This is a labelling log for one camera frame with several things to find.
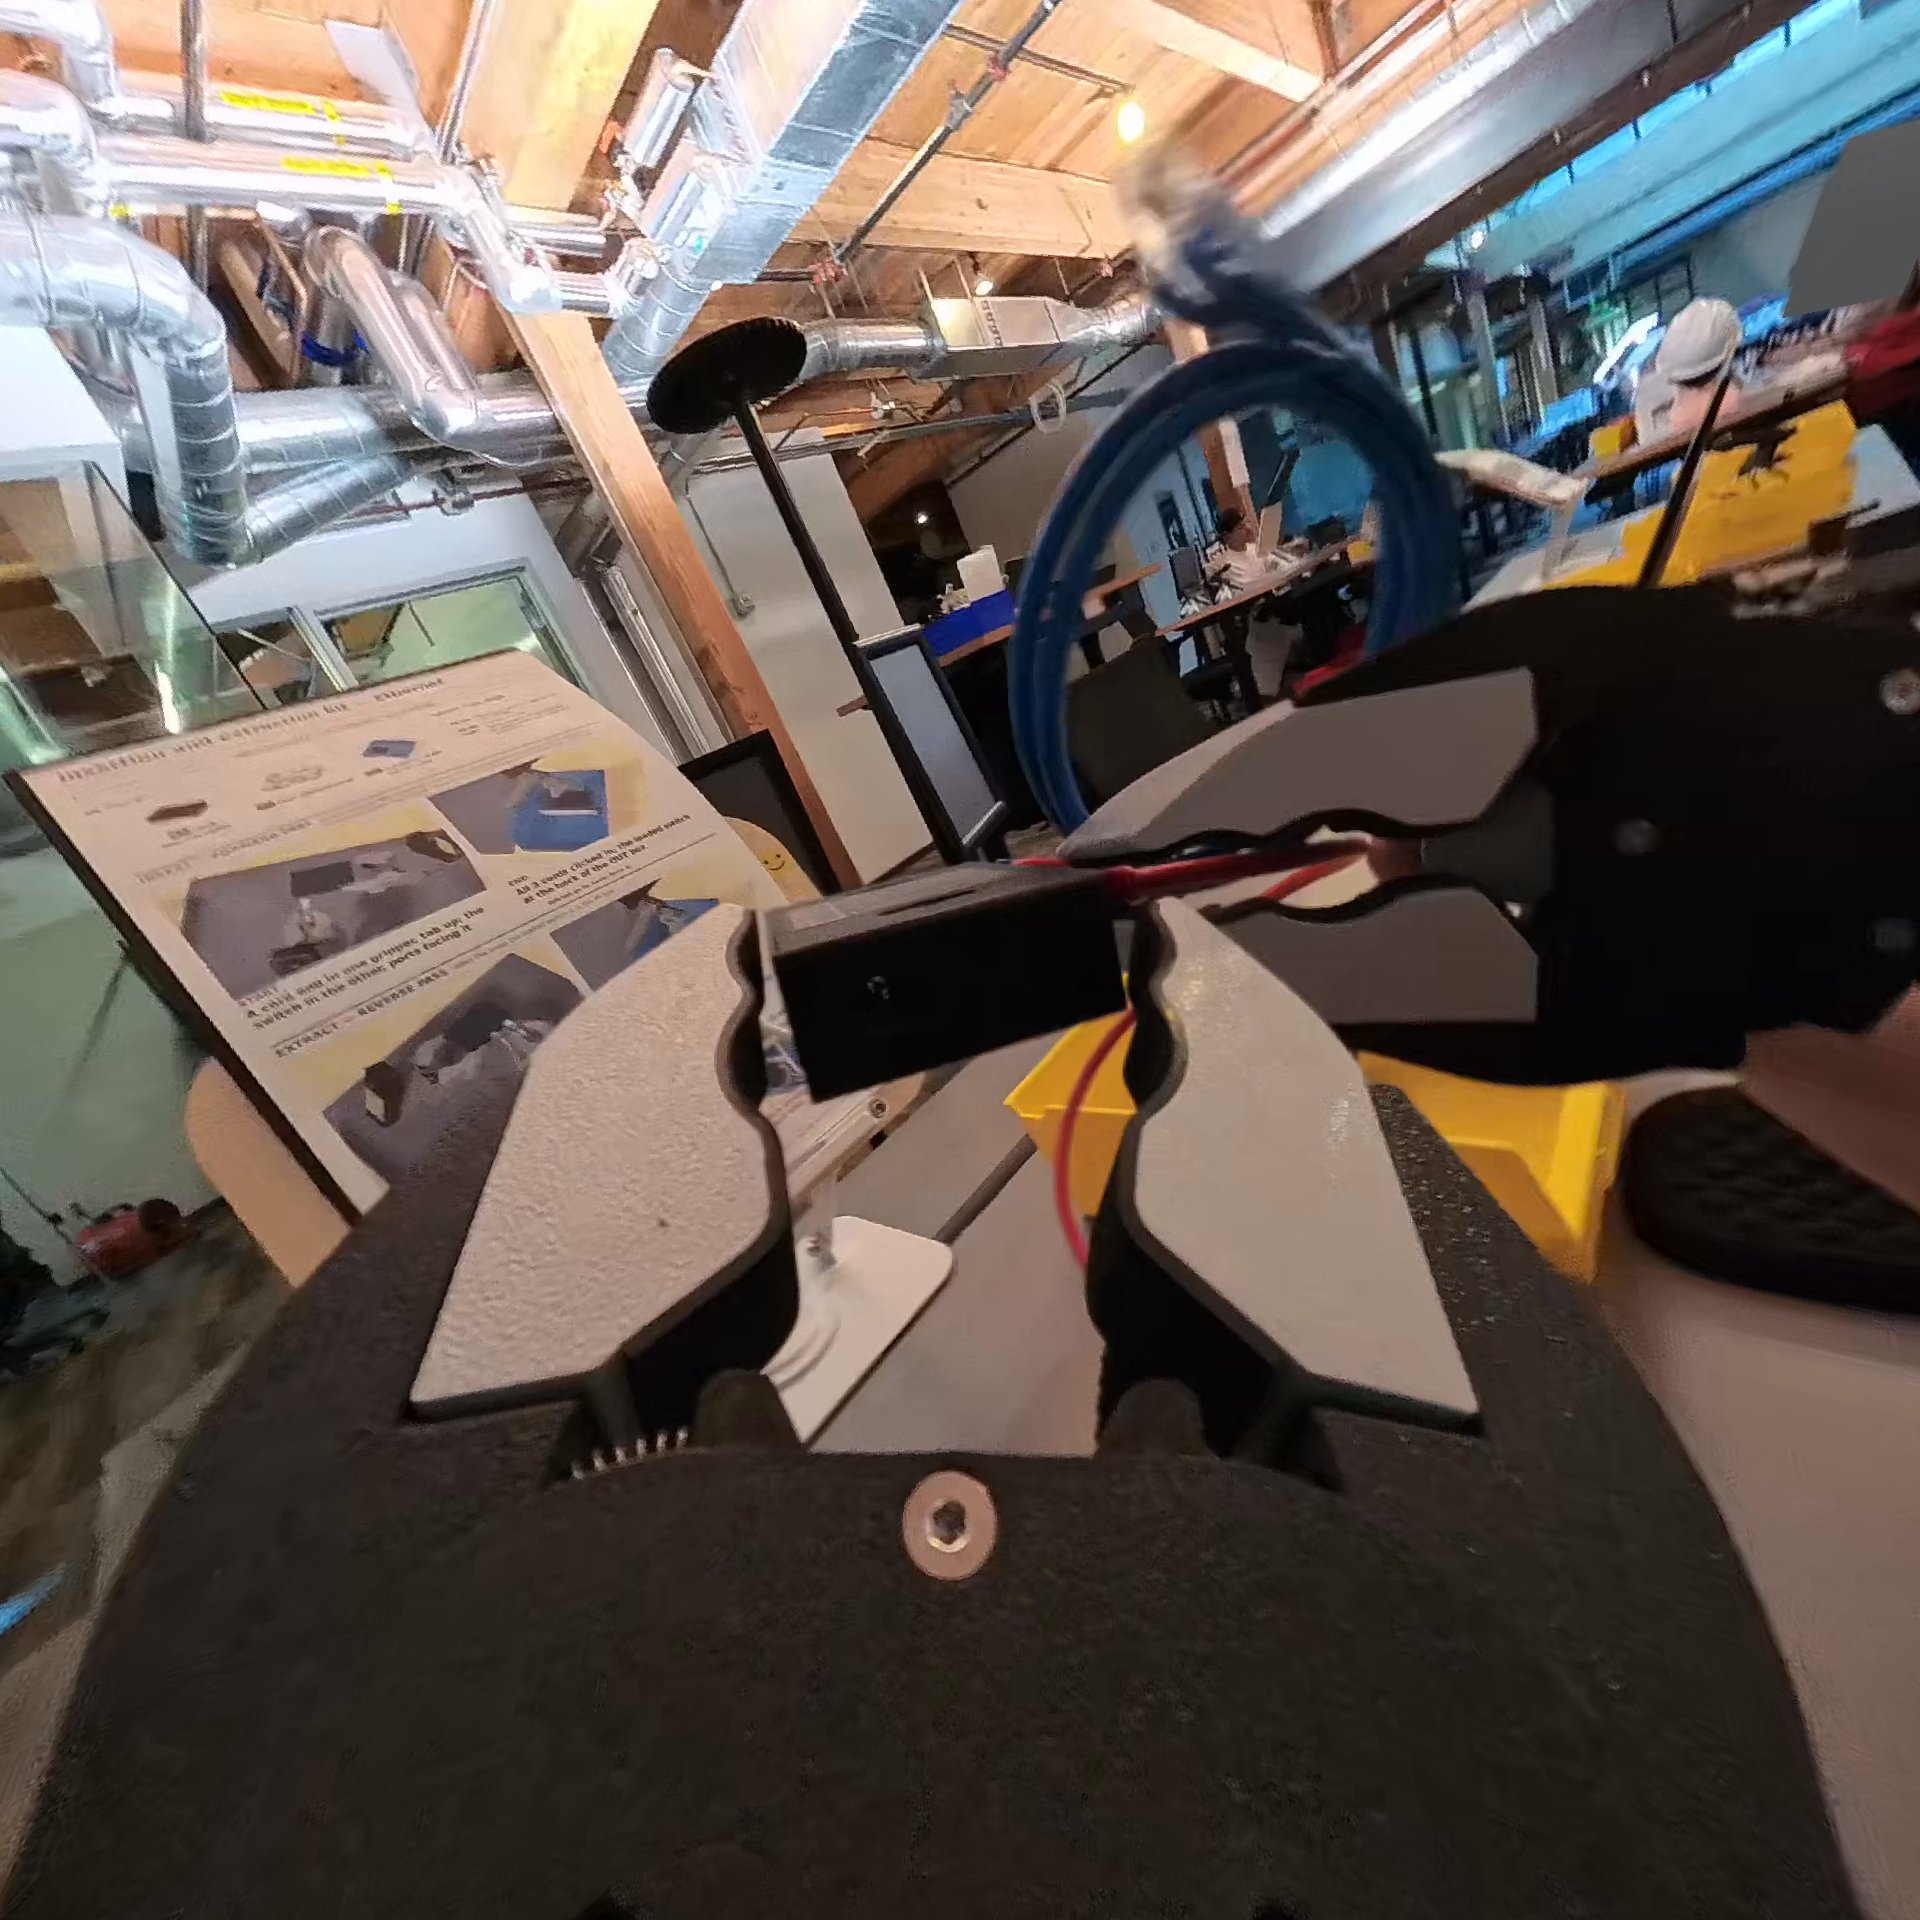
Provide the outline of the black floor lamp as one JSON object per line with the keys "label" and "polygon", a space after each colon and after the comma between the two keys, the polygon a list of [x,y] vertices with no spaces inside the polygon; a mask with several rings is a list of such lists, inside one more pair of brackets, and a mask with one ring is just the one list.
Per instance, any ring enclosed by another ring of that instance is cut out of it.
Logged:
{"label": "black floor lamp", "polygon": [[652,378],[645,398],[650,423],[678,436],[737,424],[787,538],[791,540],[828,629],[851,662],[862,662],[862,633],[807,521],[779,473],[756,409],[805,374],[805,327],[791,320],[740,320],[678,349]]}

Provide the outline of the black ethernet switch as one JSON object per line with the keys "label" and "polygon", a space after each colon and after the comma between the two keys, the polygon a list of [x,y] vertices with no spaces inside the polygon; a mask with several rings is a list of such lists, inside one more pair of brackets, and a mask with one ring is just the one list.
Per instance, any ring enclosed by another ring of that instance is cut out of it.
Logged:
{"label": "black ethernet switch", "polygon": [[1092,872],[971,860],[770,911],[760,953],[835,1100],[1122,1013],[1122,916]]}

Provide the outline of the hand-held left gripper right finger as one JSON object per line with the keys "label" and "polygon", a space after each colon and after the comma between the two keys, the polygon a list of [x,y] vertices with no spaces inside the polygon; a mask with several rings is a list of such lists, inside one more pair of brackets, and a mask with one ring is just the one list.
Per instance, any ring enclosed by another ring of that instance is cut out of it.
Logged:
{"label": "hand-held left gripper right finger", "polygon": [[1363,1069],[1183,904],[1142,914],[1126,1121],[1084,1265],[1100,1452],[1285,1455],[1338,1412],[1477,1435],[1481,1401]]}

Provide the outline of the person's right hand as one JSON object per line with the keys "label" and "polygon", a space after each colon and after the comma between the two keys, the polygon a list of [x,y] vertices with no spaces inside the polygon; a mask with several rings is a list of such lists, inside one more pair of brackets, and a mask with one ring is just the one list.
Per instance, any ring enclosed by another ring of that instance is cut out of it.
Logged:
{"label": "person's right hand", "polygon": [[1854,1176],[1917,1208],[1917,989],[1860,1033],[1756,1035],[1744,1094]]}

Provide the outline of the wooden support post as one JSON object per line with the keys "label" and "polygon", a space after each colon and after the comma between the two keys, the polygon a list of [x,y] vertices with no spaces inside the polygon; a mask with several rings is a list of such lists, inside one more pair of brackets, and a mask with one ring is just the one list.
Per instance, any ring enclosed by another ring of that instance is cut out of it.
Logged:
{"label": "wooden support post", "polygon": [[563,434],[609,503],[621,540],[650,575],[717,712],[735,733],[768,733],[772,738],[837,882],[843,888],[858,885],[858,865],[755,656],[707,574],[636,411],[603,363],[588,317],[563,311],[548,316],[505,311],[505,320]]}

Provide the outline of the yellow plastic bin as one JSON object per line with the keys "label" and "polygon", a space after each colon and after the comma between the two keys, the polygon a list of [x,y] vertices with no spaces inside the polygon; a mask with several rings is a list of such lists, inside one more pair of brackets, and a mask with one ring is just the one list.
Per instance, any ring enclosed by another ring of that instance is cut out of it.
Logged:
{"label": "yellow plastic bin", "polygon": [[[1857,493],[1857,436],[1854,411],[1833,400],[1767,434],[1736,434],[1730,449],[1714,446],[1697,469],[1659,586],[1693,586],[1786,557],[1817,521],[1845,516]],[[1633,589],[1662,519],[1664,506],[1648,506],[1558,540],[1544,589]]]}
{"label": "yellow plastic bin", "polygon": [[[1044,1161],[1059,1156],[1063,1127],[1075,1113],[1070,1199],[1088,1218],[1100,1208],[1137,1110],[1124,1080],[1126,1045],[1126,1017],[1078,1024],[1008,1094],[1008,1110]],[[1595,1280],[1625,1137],[1617,1084],[1532,1089],[1378,1054],[1363,1054],[1359,1065],[1373,1084],[1403,1091],[1419,1110],[1555,1271]]]}

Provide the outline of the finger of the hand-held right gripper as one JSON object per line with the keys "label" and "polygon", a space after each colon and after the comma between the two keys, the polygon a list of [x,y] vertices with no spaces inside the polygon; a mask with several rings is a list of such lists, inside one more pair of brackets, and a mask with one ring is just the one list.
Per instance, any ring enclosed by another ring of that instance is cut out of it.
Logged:
{"label": "finger of the hand-held right gripper", "polygon": [[1274,899],[1219,925],[1329,1027],[1532,1022],[1539,957],[1502,904],[1472,885],[1391,885],[1344,904]]}
{"label": "finger of the hand-held right gripper", "polygon": [[1280,844],[1342,822],[1453,829],[1499,802],[1535,745],[1524,668],[1271,707],[1132,781],[1063,839],[1059,859],[1145,860],[1208,836]]}

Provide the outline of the instruction poster on wooden board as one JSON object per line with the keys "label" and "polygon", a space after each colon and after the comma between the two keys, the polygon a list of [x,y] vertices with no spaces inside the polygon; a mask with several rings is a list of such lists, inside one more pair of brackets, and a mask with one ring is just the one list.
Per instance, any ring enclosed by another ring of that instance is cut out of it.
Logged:
{"label": "instruction poster on wooden board", "polygon": [[6,781],[299,1167],[247,1199],[196,1141],[291,1286],[616,975],[818,896],[524,650]]}

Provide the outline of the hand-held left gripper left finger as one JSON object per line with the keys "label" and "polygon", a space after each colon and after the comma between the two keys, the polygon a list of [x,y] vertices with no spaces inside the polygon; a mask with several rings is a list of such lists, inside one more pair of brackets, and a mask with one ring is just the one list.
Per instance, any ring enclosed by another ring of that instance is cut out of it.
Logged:
{"label": "hand-held left gripper left finger", "polygon": [[524,1071],[410,1407],[575,1401],[611,1452],[693,1429],[799,1318],[761,1113],[756,918],[722,904],[590,993]]}

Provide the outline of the black flat monitor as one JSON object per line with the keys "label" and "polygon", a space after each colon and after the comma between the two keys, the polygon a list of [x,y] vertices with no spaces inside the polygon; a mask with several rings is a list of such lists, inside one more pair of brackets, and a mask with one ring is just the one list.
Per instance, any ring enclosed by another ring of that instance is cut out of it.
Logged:
{"label": "black flat monitor", "polygon": [[710,755],[686,760],[681,761],[681,775],[714,812],[779,842],[782,852],[794,859],[818,893],[835,896],[841,891],[841,875],[828,860],[828,849],[772,733],[756,730]]}

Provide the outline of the black office chair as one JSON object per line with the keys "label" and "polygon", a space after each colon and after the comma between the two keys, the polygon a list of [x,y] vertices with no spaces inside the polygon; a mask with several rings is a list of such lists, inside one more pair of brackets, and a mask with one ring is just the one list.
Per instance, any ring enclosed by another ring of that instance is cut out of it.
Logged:
{"label": "black office chair", "polygon": [[1071,772],[1090,812],[1217,733],[1157,641],[1079,674],[1068,717]]}

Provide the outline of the black oval pad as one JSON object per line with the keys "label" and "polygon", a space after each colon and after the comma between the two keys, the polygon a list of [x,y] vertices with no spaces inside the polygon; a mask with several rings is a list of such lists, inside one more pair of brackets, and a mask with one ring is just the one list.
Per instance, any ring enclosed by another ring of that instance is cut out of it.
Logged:
{"label": "black oval pad", "polygon": [[1705,1280],[1812,1305],[1917,1314],[1917,1213],[1744,1091],[1654,1101],[1625,1133],[1638,1241]]}

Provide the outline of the black framed display panel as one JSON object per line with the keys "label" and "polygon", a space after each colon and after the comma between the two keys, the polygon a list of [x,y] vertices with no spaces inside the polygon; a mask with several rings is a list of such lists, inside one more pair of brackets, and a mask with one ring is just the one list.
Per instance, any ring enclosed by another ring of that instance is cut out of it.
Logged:
{"label": "black framed display panel", "polygon": [[862,637],[854,674],[942,860],[1006,860],[1008,802],[919,625]]}

